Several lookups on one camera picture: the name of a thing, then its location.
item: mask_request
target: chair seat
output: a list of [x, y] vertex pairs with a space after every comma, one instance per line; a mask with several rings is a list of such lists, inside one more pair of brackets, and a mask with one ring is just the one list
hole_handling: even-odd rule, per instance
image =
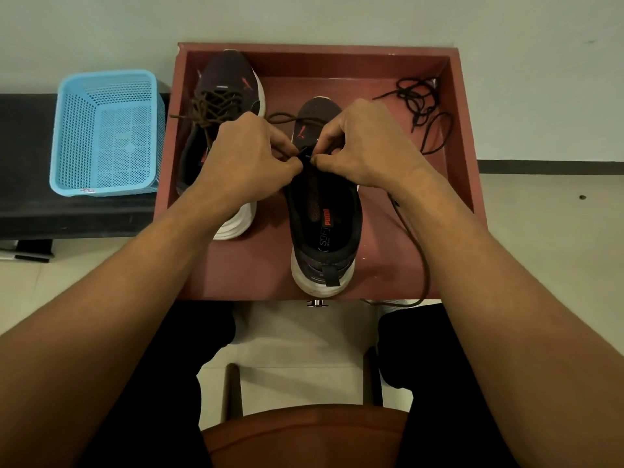
[[407, 418], [376, 406], [300, 406], [233, 419], [202, 435], [215, 468], [391, 468]]

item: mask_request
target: forearm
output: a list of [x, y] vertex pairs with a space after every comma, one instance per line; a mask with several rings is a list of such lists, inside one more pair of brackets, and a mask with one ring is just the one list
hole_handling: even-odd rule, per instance
[[621, 460], [624, 358], [505, 251], [433, 169], [393, 193], [519, 461]]
[[98, 428], [228, 218], [218, 201], [200, 216], [188, 194], [0, 338], [0, 400], [12, 401], [0, 406], [2, 456], [36, 453], [67, 462]]

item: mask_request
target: black pants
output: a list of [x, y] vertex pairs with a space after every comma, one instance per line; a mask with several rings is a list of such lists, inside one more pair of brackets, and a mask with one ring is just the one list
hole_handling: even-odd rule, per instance
[[[212, 465], [198, 428], [196, 375], [232, 341], [231, 307], [176, 302], [80, 466]], [[398, 467], [517, 466], [442, 305], [384, 315], [378, 349], [386, 382], [414, 394]]]

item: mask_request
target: hand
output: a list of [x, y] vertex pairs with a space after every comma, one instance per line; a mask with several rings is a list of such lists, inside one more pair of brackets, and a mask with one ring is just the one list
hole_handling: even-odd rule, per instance
[[[334, 150], [331, 155], [323, 154], [343, 133], [344, 148]], [[393, 193], [393, 187], [402, 177], [428, 163], [386, 105], [359, 99], [325, 125], [316, 143], [312, 164], [356, 184]]]
[[[289, 158], [281, 161], [271, 148]], [[192, 194], [219, 194], [235, 213], [241, 206], [277, 192], [303, 169], [285, 133], [252, 113], [219, 126], [219, 133], [194, 184]]]

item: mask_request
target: left hand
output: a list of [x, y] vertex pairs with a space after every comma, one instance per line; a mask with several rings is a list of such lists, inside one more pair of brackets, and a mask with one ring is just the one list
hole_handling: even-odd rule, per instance
[[[288, 160], [273, 156], [271, 148]], [[246, 203], [262, 200], [289, 184], [303, 169], [285, 133], [253, 113], [219, 126], [206, 162], [185, 195], [218, 194], [234, 213]]]

